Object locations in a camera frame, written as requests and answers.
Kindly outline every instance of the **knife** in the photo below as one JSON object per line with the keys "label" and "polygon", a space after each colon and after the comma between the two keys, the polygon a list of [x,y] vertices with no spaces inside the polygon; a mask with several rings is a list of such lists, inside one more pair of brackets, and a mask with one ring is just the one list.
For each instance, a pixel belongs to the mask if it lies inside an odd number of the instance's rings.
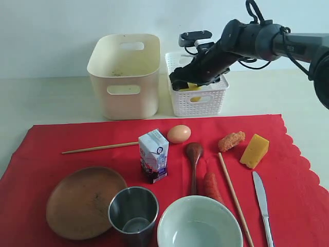
{"label": "knife", "polygon": [[256,195],[258,199],[259,208],[261,209],[263,222],[265,226],[266,240],[268,247],[274,247],[271,228],[269,226],[269,216],[267,211],[266,193],[261,177],[257,172],[252,172],[253,183],[255,184]]}

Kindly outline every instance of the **wooden chopstick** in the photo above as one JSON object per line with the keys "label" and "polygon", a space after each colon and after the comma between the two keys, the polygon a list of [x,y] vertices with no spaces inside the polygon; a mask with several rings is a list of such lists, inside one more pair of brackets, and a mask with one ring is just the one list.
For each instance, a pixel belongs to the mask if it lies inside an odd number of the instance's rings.
{"label": "wooden chopstick", "polygon": [[107,146],[100,146],[100,147],[84,148],[84,149],[77,149],[77,150],[65,151],[65,152],[62,152],[62,154],[89,152],[89,151],[95,151],[95,150],[101,150],[101,149],[108,149],[108,148],[126,147],[126,146],[132,146],[132,145],[137,145],[137,144],[138,144],[138,142],[120,143],[120,144],[113,144],[113,145],[107,145]]}
{"label": "wooden chopstick", "polygon": [[221,165],[222,165],[222,169],[223,169],[224,174],[225,174],[226,181],[228,183],[228,186],[230,187],[230,191],[231,191],[231,194],[233,196],[234,203],[235,203],[235,206],[237,208],[237,212],[239,213],[239,217],[240,217],[241,222],[242,222],[242,227],[243,227],[243,229],[245,231],[245,234],[247,235],[247,240],[248,240],[249,246],[250,247],[253,247],[253,242],[252,242],[252,239],[251,239],[251,235],[249,233],[249,229],[248,229],[248,226],[247,226],[245,217],[243,216],[243,213],[242,213],[242,210],[241,210],[239,201],[237,200],[237,197],[236,197],[236,194],[235,194],[235,191],[234,191],[232,182],[231,182],[230,175],[228,174],[228,171],[226,169],[226,165],[225,165],[224,159],[223,159],[221,153],[218,153],[218,156],[219,156],[220,161],[221,161]]}

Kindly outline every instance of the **wooden spoon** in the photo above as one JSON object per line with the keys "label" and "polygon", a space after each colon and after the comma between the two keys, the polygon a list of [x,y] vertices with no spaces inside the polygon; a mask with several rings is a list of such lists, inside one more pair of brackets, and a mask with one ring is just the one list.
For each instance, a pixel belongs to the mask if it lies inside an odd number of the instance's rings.
{"label": "wooden spoon", "polygon": [[204,150],[199,143],[189,143],[186,146],[185,152],[192,166],[191,195],[196,195],[196,165],[200,157],[203,155]]}

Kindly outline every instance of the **small juice box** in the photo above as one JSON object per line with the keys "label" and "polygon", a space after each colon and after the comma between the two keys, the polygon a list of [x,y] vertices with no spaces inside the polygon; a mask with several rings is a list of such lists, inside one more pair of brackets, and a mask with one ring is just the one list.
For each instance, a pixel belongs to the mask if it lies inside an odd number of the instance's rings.
{"label": "small juice box", "polygon": [[150,183],[167,176],[169,142],[156,129],[138,138],[140,162]]}

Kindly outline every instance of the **yellow cheese wedge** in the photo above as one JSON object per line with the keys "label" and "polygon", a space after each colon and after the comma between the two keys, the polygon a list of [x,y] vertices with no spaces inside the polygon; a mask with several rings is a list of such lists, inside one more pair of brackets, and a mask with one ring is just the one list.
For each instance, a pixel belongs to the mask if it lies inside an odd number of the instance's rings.
{"label": "yellow cheese wedge", "polygon": [[255,134],[244,151],[240,163],[254,169],[268,151],[269,141]]}
{"label": "yellow cheese wedge", "polygon": [[[197,86],[196,84],[193,83],[188,83],[189,88],[188,89],[181,89],[179,91],[185,92],[185,91],[197,91],[200,90],[201,87]],[[201,99],[201,97],[193,97],[191,98],[191,102],[198,102]]]}

